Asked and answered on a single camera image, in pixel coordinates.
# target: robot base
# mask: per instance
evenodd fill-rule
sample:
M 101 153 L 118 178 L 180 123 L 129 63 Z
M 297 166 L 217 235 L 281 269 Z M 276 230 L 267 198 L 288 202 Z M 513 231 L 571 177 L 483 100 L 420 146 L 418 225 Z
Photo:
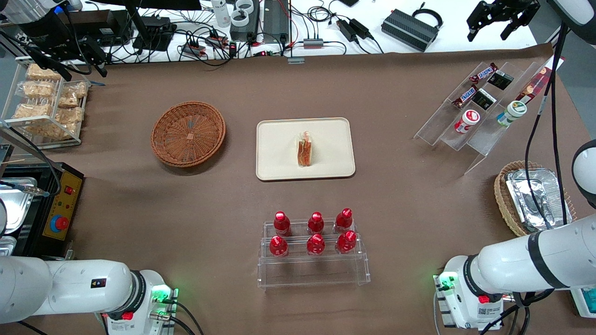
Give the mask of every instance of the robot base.
M 464 262 L 467 259 L 467 256 L 456 256 L 447 262 L 445 270 L 435 278 L 437 296 L 439 300 L 442 296 L 445 297 L 446 306 L 458 328 L 478 328 L 481 331 L 487 324 L 500 316 L 503 311 L 503 300 L 494 303 L 478 301 L 478 297 L 470 291 L 465 283 Z M 448 283 L 451 289 L 438 291 L 445 283 Z M 500 328 L 501 323 L 499 322 L 491 330 Z
M 171 305 L 154 301 L 156 298 L 177 300 L 178 289 L 172 290 L 163 281 L 162 276 L 152 270 L 141 270 L 147 288 L 145 297 L 139 309 L 131 320 L 113 320 L 107 318 L 109 335 L 173 335 L 173 323 L 149 319 L 150 312 L 166 312 L 175 316 L 175 309 Z

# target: round basket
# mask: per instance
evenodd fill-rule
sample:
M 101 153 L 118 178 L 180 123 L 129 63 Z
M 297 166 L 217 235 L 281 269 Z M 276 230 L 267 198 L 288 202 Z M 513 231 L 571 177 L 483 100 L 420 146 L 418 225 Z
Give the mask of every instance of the round basket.
M 495 178 L 496 203 L 499 205 L 499 210 L 501 211 L 501 215 L 503 216 L 505 223 L 507 223 L 509 228 L 517 236 L 528 235 L 530 234 L 530 232 L 522 225 L 519 215 L 517 214 L 515 204 L 511 199 L 509 189 L 507 188 L 507 184 L 505 183 L 505 175 L 513 170 L 525 169 L 525 164 L 526 162 L 522 160 L 511 162 L 505 165 L 503 170 L 501 170 L 501 172 Z M 530 169 L 539 169 L 541 167 L 542 166 L 539 164 L 528 162 L 528 168 Z M 571 213 L 571 217 L 573 221 L 575 221 L 578 219 L 575 213 L 575 208 L 573 207 L 573 204 L 571 204 L 571 200 L 569 199 L 569 195 L 567 194 L 567 192 L 564 191 L 564 194 L 565 201 L 567 202 L 567 206 L 569 207 L 569 212 Z
M 225 122 L 210 104 L 189 101 L 168 109 L 151 132 L 151 148 L 163 163 L 188 168 L 205 162 L 222 145 Z

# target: foil container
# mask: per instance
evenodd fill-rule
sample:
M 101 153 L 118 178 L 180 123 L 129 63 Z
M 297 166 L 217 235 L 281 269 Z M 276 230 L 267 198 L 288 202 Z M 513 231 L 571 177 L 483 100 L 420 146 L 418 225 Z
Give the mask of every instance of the foil container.
M 532 193 L 526 180 L 526 171 L 520 169 L 507 173 L 505 183 L 521 224 L 530 232 L 562 227 L 563 209 L 561 208 L 557 176 L 549 169 L 530 169 L 529 175 L 536 202 L 547 221 L 544 221 L 532 200 Z M 565 204 L 564 212 L 567 215 L 567 222 L 571 222 L 572 217 L 567 204 Z

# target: acrylic display stand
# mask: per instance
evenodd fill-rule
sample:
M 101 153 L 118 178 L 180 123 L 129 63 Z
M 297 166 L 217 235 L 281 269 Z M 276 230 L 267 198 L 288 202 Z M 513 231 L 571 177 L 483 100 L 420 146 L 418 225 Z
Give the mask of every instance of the acrylic display stand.
M 288 242 L 289 255 L 281 258 L 273 256 L 269 251 L 275 228 L 272 221 L 265 222 L 259 249 L 260 288 L 370 283 L 367 251 L 360 234 L 357 234 L 354 249 L 347 254 L 339 254 L 335 251 L 339 234 L 333 233 L 334 218 L 325 218 L 324 221 L 322 236 L 325 250 L 321 255 L 311 256 L 307 253 L 306 242 L 310 237 L 306 230 L 308 220 L 301 220 L 291 223 L 292 236 L 284 237 Z M 352 230 L 358 233 L 355 222 Z
M 486 63 L 480 63 L 461 84 L 445 99 L 443 104 L 429 118 L 428 121 L 414 135 L 414 138 L 420 137 L 428 144 L 434 146 L 439 141 L 460 151 L 466 144 L 478 152 L 478 156 L 466 170 L 468 173 L 476 167 L 482 160 L 488 156 L 495 144 L 505 134 L 508 127 L 501 126 L 496 121 L 496 117 L 507 108 L 510 102 L 514 101 L 518 94 L 526 87 L 527 83 L 534 77 L 542 67 L 536 62 L 532 63 L 525 71 L 518 69 L 510 63 L 499 66 L 504 73 L 512 76 L 513 81 L 505 90 L 501 90 L 488 82 L 490 76 L 481 80 L 476 87 L 484 89 L 488 94 L 496 99 L 487 110 L 482 109 L 471 99 L 461 108 L 457 108 L 452 103 L 463 93 L 468 91 L 473 82 L 469 77 L 477 75 L 482 70 L 488 68 Z M 471 127 L 466 134 L 460 134 L 455 131 L 455 124 L 459 121 L 461 115 L 468 109 L 473 109 L 480 113 L 480 122 Z

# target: brown tabletop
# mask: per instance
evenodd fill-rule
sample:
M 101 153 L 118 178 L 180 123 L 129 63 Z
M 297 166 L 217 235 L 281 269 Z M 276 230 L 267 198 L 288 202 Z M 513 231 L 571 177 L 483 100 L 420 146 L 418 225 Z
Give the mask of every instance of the brown tabletop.
M 217 69 L 200 63 L 110 66 L 107 78 L 94 77 L 107 86 L 91 92 L 82 145 L 51 155 L 86 175 L 71 229 L 76 255 L 156 270 L 180 288 L 180 301 L 208 335 L 434 334 L 432 275 L 453 256 L 514 238 L 499 214 L 492 184 L 504 165 L 523 159 L 539 102 L 529 104 L 529 115 L 516 121 L 466 176 L 473 153 L 432 148 L 412 137 L 479 62 L 523 67 L 550 55 L 542 45 L 519 51 L 312 57 L 292 66 L 279 57 L 232 61 Z M 570 164 L 589 138 L 557 83 L 563 181 L 582 218 L 592 210 L 573 183 Z M 153 155 L 151 129 L 170 106 L 189 100 L 220 110 L 226 139 L 200 167 L 171 169 Z M 256 178 L 260 121 L 336 116 L 350 121 L 354 176 Z M 548 116 L 542 118 L 530 158 L 554 168 Z M 314 210 L 333 216 L 344 207 L 354 210 L 372 282 L 257 288 L 263 221 L 277 210 L 298 219 Z M 91 314 L 28 322 L 50 335 L 103 333 Z M 527 333 L 593 334 L 595 327 L 595 321 L 573 315 L 568 293 L 556 293 L 532 306 Z M 0 333 L 30 331 L 13 324 L 0 325 Z

